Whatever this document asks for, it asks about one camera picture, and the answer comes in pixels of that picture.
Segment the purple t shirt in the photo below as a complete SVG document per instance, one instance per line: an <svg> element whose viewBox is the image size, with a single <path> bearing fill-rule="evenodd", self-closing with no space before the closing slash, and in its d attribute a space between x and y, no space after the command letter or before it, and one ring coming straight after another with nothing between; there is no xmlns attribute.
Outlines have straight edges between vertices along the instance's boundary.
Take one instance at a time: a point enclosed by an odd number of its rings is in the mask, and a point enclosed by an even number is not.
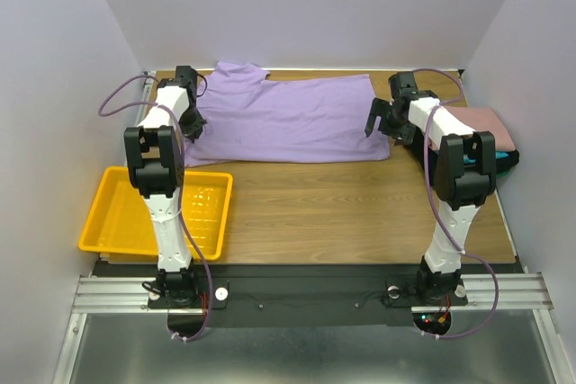
<svg viewBox="0 0 576 384"><path fill-rule="evenodd" d="M375 97L369 75L274 81L252 64L220 62L201 85L202 135L185 163L341 163L390 156L386 136L365 134Z"/></svg>

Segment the black folded t shirt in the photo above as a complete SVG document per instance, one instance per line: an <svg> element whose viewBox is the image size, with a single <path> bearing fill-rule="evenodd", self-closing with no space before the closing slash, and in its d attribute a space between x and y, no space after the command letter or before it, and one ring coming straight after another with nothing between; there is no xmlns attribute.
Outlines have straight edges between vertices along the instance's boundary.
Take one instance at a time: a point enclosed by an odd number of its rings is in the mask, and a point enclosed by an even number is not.
<svg viewBox="0 0 576 384"><path fill-rule="evenodd" d="M413 141L404 145L406 149L414 156L414 158L419 162L421 168L424 168L424 134L419 129L415 132ZM438 152L433 150L431 147L427 151L427 162L428 162L428 179L431 186L434 186L435 171L437 167ZM513 167L515 167L520 160L520 154L517 150L509 151L508 162L505 165L497 165L496 163L496 174L498 177L508 174Z"/></svg>

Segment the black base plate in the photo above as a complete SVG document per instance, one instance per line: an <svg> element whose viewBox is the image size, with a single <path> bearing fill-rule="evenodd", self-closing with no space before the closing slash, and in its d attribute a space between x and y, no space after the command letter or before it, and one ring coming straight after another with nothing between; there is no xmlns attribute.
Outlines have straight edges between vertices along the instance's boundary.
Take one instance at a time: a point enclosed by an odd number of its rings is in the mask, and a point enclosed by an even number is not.
<svg viewBox="0 0 576 384"><path fill-rule="evenodd" d="M415 264L213 264L193 266L199 293L224 289L214 297L211 327L410 326L411 310L438 309L441 300L467 306L472 298L450 294L421 300L415 294ZM95 275L81 281L76 308L92 313L199 315L201 301L170 308L150 299L144 284L156 279L147 264L99 262Z"/></svg>

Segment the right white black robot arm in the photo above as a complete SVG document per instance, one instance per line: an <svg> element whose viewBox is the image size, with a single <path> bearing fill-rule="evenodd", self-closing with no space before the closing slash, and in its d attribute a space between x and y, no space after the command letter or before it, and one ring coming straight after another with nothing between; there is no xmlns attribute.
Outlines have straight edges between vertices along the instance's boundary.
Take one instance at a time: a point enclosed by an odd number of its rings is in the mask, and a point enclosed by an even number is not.
<svg viewBox="0 0 576 384"><path fill-rule="evenodd" d="M429 90L420 90L412 71L389 80L391 99L372 101L364 132L378 130L401 145L423 135L423 156L436 150L436 164L423 163L436 227L425 252L414 292L425 303L462 293L461 259L470 226L496 187L496 140L458 120Z"/></svg>

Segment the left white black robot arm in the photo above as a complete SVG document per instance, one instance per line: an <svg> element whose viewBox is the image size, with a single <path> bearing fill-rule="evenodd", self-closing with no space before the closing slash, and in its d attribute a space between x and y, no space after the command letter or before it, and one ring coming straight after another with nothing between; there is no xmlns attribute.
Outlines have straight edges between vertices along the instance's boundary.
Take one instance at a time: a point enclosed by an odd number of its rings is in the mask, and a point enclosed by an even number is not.
<svg viewBox="0 0 576 384"><path fill-rule="evenodd" d="M179 144L181 126L192 139L203 132L198 78L192 67L178 66L173 78L157 84L156 104L144 120L123 134L130 183L148 208L157 243L157 276L145 287L170 308L190 307L200 298L181 220L185 163Z"/></svg>

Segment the yellow plastic tray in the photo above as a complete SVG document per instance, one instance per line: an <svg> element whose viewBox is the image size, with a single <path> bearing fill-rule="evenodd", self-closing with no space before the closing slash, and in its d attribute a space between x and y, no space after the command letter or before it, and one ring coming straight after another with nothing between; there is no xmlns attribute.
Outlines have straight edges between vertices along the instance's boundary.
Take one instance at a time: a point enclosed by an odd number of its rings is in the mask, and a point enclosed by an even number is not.
<svg viewBox="0 0 576 384"><path fill-rule="evenodd" d="M221 257L233 176L188 170L184 176L183 216L208 261ZM158 247L148 209L131 186L128 169L108 167L96 191L78 248L108 255L115 263L152 263Z"/></svg>

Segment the pink folded t shirt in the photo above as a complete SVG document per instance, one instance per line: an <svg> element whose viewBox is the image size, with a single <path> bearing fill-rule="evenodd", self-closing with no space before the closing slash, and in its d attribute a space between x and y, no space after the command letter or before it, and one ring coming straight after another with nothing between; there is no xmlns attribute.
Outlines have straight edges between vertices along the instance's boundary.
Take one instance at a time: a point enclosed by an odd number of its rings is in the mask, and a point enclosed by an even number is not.
<svg viewBox="0 0 576 384"><path fill-rule="evenodd" d="M516 146L509 131L491 108L448 107L459 121L478 132L488 131L495 138L497 151L512 152Z"/></svg>

